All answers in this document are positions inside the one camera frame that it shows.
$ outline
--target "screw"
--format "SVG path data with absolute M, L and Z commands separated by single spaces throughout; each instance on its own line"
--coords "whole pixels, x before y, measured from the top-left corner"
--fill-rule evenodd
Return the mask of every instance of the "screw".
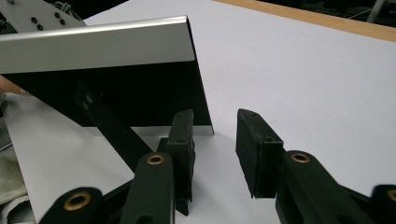
M 33 22 L 33 23 L 37 23 L 37 18 L 36 18 L 36 17 L 32 17 L 32 18 L 30 19 L 30 21 Z

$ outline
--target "white table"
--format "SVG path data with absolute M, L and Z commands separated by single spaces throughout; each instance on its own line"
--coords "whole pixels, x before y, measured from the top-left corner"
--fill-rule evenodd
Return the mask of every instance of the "white table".
M 191 214 L 176 223 L 279 223 L 251 200 L 234 152 L 238 108 L 370 195 L 395 184 L 396 44 L 206 0 L 134 0 L 88 25 L 188 15 L 215 135 L 195 137 Z M 35 218 L 66 191 L 133 178 L 109 143 L 36 98 L 9 95 L 6 120 Z M 155 148 L 159 136 L 144 140 Z

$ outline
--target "wooden strip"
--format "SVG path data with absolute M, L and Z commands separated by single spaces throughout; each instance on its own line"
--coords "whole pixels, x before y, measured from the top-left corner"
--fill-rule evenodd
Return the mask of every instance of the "wooden strip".
M 344 18 L 319 14 L 316 12 L 301 10 L 292 7 L 283 7 L 256 0 L 214 0 L 238 7 L 245 7 L 269 14 L 305 21 L 336 30 L 342 30 L 357 35 L 365 35 L 378 39 L 396 42 L 396 29 L 388 26 L 372 24 L 364 21 L 353 21 Z

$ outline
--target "human hand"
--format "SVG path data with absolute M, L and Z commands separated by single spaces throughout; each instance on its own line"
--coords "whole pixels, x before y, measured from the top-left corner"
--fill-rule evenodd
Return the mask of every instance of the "human hand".
M 21 87 L 15 85 L 3 76 L 0 76 L 0 93 L 12 92 L 19 95 L 31 95 Z

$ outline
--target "white tabletop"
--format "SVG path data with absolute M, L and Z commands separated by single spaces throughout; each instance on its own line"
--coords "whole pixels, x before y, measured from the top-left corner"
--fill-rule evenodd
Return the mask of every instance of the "white tabletop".
M 207 0 L 134 0 L 88 25 L 188 15 L 215 135 L 194 137 L 191 214 L 176 223 L 279 223 L 252 200 L 234 152 L 236 112 L 253 110 L 286 150 L 317 157 L 370 195 L 396 183 L 396 44 Z M 6 121 L 39 220 L 66 191 L 107 193 L 133 177 L 104 137 L 36 98 L 9 95 Z M 155 148 L 159 136 L 144 137 Z

